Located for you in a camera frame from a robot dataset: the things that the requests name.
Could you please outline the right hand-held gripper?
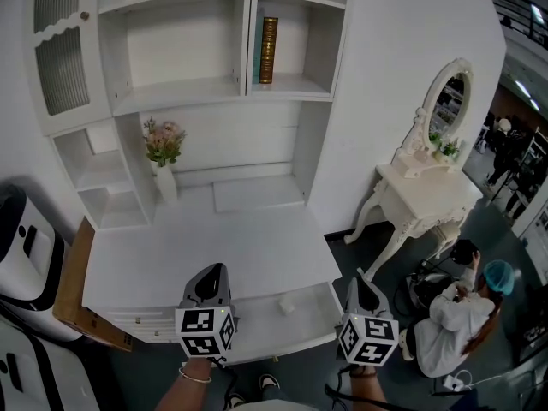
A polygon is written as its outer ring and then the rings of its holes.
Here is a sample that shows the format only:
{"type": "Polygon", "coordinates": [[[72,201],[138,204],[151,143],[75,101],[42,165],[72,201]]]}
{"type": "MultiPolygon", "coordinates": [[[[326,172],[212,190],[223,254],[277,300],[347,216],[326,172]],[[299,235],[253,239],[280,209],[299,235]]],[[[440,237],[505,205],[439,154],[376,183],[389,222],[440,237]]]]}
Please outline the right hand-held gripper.
{"type": "Polygon", "coordinates": [[[339,354],[357,366],[383,366],[398,345],[399,324],[386,296],[362,277],[348,286],[338,332],[339,354]]]}

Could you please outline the dark blue case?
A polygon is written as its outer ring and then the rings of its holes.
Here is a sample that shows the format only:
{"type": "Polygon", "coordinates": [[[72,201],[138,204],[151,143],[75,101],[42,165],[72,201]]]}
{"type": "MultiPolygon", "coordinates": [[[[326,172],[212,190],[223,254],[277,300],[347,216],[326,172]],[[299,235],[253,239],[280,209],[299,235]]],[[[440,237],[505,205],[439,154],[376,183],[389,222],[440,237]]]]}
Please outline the dark blue case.
{"type": "Polygon", "coordinates": [[[468,390],[447,411],[477,411],[478,408],[477,390],[468,390]]]}

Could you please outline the white vase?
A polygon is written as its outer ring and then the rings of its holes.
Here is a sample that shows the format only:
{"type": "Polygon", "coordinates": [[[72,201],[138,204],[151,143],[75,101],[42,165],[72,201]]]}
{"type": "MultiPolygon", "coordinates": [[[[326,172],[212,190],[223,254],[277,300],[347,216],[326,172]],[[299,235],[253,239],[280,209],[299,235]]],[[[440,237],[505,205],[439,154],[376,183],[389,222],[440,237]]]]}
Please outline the white vase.
{"type": "Polygon", "coordinates": [[[175,204],[178,200],[175,177],[168,165],[156,168],[156,183],[166,204],[175,204]]]}

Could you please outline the white charger block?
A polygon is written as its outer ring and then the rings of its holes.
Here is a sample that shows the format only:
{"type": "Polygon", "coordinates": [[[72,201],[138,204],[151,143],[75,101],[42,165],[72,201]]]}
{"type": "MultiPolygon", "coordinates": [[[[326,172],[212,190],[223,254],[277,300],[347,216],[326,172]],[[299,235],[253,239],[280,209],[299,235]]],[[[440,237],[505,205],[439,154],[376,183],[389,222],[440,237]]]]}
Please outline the white charger block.
{"type": "Polygon", "coordinates": [[[470,390],[473,382],[472,373],[468,370],[460,370],[455,374],[449,374],[444,378],[443,387],[452,392],[470,390]]]}

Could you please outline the pink flower bouquet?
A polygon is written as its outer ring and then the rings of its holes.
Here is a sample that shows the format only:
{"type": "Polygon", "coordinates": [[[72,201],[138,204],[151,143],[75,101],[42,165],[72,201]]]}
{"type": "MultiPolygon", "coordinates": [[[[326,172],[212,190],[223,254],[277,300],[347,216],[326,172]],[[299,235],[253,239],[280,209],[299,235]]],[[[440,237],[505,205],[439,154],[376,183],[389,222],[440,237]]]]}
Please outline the pink flower bouquet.
{"type": "Polygon", "coordinates": [[[187,134],[173,122],[157,124],[151,117],[143,125],[146,157],[159,168],[174,164],[181,155],[182,142],[187,134]]]}

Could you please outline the black hand-held device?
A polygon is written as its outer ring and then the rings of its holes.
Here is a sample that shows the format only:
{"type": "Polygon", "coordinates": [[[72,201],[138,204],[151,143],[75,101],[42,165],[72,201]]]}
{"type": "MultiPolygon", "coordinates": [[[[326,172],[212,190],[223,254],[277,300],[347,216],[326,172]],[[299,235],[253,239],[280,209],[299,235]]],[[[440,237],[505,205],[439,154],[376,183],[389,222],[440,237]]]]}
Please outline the black hand-held device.
{"type": "Polygon", "coordinates": [[[458,265],[470,265],[479,249],[468,239],[459,239],[450,252],[451,260],[458,265]]]}

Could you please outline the brown cardboard box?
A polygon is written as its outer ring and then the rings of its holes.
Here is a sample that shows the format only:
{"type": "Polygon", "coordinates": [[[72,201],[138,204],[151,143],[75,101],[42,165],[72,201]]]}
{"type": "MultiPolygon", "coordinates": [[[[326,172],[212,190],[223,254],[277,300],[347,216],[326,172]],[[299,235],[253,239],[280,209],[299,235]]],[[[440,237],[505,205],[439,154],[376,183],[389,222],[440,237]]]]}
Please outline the brown cardboard box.
{"type": "Polygon", "coordinates": [[[133,342],[128,333],[82,304],[94,236],[93,226],[84,217],[63,265],[52,314],[69,328],[98,343],[131,352],[133,342]]]}

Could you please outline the person's right forearm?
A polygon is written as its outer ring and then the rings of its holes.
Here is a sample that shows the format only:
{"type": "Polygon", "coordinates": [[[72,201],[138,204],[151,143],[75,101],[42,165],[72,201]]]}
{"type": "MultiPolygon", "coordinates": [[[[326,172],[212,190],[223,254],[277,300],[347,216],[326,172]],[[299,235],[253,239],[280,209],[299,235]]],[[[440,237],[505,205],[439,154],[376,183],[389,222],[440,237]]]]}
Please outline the person's right forearm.
{"type": "MultiPolygon", "coordinates": [[[[374,366],[357,366],[350,373],[352,395],[362,399],[386,402],[384,392],[378,381],[374,366]]],[[[353,402],[353,411],[384,411],[381,407],[368,402],[353,402]]]]}

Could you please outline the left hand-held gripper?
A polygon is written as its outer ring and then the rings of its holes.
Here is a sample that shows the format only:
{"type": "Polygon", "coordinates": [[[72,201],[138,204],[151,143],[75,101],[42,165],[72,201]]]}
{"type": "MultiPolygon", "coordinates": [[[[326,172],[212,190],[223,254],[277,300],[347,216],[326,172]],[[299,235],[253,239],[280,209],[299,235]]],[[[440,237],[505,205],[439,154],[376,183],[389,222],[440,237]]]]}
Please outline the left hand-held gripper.
{"type": "Polygon", "coordinates": [[[228,269],[210,265],[186,284],[175,310],[175,333],[187,357],[217,358],[226,355],[236,332],[228,269]]]}

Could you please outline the cream carved vanity table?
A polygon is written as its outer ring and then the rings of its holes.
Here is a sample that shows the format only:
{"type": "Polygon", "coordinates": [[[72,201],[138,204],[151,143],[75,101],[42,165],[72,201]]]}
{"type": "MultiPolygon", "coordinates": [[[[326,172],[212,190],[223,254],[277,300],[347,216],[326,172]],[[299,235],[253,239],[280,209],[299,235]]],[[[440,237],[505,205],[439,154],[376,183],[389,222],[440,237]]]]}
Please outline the cream carved vanity table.
{"type": "Polygon", "coordinates": [[[462,225],[482,197],[481,191],[460,170],[449,173],[434,168],[416,178],[401,176],[390,164],[381,164],[376,170],[381,179],[361,207],[354,232],[344,237],[348,245],[357,241],[366,227],[369,212],[376,206],[393,225],[394,232],[386,247],[362,273],[368,282],[408,238],[418,239],[441,224],[462,225]]]}

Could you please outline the cream oval framed mirror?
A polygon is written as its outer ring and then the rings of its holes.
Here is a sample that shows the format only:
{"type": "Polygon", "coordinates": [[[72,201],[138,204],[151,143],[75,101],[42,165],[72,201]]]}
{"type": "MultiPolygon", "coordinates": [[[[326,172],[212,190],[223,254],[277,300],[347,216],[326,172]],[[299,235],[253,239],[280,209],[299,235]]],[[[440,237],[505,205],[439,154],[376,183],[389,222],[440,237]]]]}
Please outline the cream oval framed mirror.
{"type": "Polygon", "coordinates": [[[438,73],[417,110],[419,152],[433,155],[429,133],[440,133],[444,140],[458,140],[460,149],[458,132],[468,113],[472,82],[472,66],[464,58],[453,60],[438,73]]]}

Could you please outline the black metal railing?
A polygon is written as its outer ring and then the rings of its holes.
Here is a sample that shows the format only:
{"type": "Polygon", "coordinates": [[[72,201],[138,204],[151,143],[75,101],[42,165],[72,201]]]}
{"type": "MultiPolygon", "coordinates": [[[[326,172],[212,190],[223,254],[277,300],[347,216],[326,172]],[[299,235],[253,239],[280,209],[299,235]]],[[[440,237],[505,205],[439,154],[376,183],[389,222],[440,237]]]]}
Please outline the black metal railing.
{"type": "Polygon", "coordinates": [[[548,50],[548,9],[530,0],[492,0],[500,23],[548,50]],[[532,14],[531,4],[539,7],[545,20],[540,25],[532,14]]]}

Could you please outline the person's blue jeans legs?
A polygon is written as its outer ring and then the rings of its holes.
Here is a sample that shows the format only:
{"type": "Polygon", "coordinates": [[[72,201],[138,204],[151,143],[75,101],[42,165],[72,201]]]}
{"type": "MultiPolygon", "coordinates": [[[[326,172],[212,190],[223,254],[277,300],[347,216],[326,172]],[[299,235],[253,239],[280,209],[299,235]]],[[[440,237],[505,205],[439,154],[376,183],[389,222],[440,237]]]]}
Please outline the person's blue jeans legs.
{"type": "Polygon", "coordinates": [[[262,391],[261,401],[258,402],[259,411],[289,411],[296,405],[277,388],[268,388],[262,391]]]}

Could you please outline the person's grey shirt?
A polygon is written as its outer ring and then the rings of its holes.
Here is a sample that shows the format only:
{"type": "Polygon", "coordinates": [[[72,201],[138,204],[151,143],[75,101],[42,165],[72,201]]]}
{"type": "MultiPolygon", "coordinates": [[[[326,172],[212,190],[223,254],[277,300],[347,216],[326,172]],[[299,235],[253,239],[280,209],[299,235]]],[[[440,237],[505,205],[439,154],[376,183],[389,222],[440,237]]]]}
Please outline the person's grey shirt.
{"type": "Polygon", "coordinates": [[[268,400],[261,402],[247,402],[232,408],[230,411],[318,411],[316,408],[297,402],[282,400],[268,400]]]}

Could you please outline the wide white desk drawer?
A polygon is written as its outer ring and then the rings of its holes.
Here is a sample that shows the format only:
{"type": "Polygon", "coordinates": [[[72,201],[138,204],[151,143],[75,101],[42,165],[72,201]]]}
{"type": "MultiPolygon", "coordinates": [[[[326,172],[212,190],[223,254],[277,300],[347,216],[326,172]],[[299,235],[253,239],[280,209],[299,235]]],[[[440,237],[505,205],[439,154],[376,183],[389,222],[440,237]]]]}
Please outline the wide white desk drawer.
{"type": "Polygon", "coordinates": [[[239,319],[226,364],[266,360],[314,348],[336,339],[343,309],[331,283],[235,302],[239,319]],[[295,311],[284,315],[278,299],[288,295],[295,311]]]}

